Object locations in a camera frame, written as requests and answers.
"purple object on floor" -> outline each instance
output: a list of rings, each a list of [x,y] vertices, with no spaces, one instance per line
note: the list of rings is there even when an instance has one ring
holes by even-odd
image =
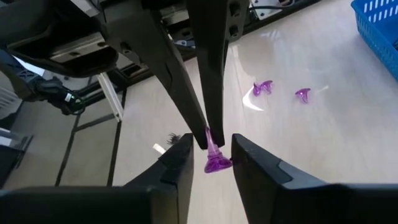
[[[218,149],[218,146],[214,144],[210,128],[206,128],[206,137],[207,137],[207,163],[205,166],[205,173],[217,172],[223,169],[227,169],[232,166],[232,162],[223,156],[223,153]]]
[[[259,96],[261,91],[265,91],[268,95],[271,94],[271,80],[265,81],[260,85],[253,84],[253,95]]]
[[[304,89],[301,89],[301,90],[297,91],[295,93],[295,95],[298,98],[300,98],[303,103],[308,103],[308,92],[310,90],[311,90],[310,88],[304,88]]]

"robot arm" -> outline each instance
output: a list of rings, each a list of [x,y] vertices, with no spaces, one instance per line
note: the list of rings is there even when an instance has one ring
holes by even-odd
[[[77,93],[65,88],[58,78],[42,78],[24,68],[5,50],[0,50],[0,71],[8,77],[15,93],[24,101],[47,100],[65,115],[76,115],[84,111],[84,101]]]

